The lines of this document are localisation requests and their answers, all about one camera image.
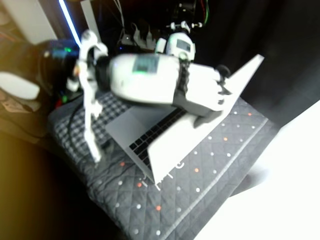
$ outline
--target green wire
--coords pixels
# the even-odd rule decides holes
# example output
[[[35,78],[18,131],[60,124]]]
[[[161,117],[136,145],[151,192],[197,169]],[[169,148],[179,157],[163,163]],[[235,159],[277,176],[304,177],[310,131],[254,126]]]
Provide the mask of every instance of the green wire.
[[[207,24],[208,18],[209,18],[209,5],[208,5],[208,0],[206,0],[206,14],[205,14],[205,20],[204,20],[204,25]]]

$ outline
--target small screen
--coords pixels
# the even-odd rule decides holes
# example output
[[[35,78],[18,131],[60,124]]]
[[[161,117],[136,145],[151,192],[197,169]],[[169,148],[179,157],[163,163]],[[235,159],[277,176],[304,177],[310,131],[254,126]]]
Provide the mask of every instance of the small screen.
[[[155,74],[158,70],[159,56],[157,55],[139,55],[134,65],[133,73]]]
[[[178,39],[178,40],[176,41],[176,47],[177,47],[177,48],[180,48],[180,49],[183,49],[183,50],[185,50],[185,51],[188,51],[188,52],[190,52],[190,50],[191,50],[190,44],[187,43],[187,42],[185,42],[185,41],[182,41],[182,40],[180,40],[180,39]]]

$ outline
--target laptop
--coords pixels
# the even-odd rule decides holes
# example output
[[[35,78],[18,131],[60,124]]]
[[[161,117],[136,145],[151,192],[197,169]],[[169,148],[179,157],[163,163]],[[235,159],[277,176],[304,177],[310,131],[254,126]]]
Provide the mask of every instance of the laptop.
[[[174,107],[133,106],[106,125],[107,132],[156,185],[230,113],[263,62],[256,55],[225,82],[232,94],[222,114],[194,128],[197,116]]]

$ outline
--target red wire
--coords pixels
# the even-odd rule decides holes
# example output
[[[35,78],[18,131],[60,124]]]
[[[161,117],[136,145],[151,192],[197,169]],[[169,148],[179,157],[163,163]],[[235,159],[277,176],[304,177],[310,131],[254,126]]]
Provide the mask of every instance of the red wire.
[[[204,0],[200,0],[201,6],[202,6],[202,11],[203,11],[203,22],[205,22],[206,19],[206,10],[205,10],[205,5],[204,5]]]

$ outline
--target light strip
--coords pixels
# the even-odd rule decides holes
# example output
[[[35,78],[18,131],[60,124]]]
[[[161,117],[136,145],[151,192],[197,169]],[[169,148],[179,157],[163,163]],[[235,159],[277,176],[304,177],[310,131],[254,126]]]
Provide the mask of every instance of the light strip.
[[[69,12],[68,12],[68,9],[67,9],[67,6],[65,4],[65,1],[64,0],[59,0],[59,4],[60,4],[60,7],[61,7],[61,9],[63,11],[64,17],[65,17],[65,19],[66,19],[66,21],[67,21],[67,23],[69,25],[69,28],[70,28],[70,30],[72,32],[73,38],[74,38],[76,44],[78,44],[78,46],[80,47],[81,42],[80,42],[79,36],[77,34],[77,31],[75,29],[74,23],[72,22],[72,19],[70,17]]]

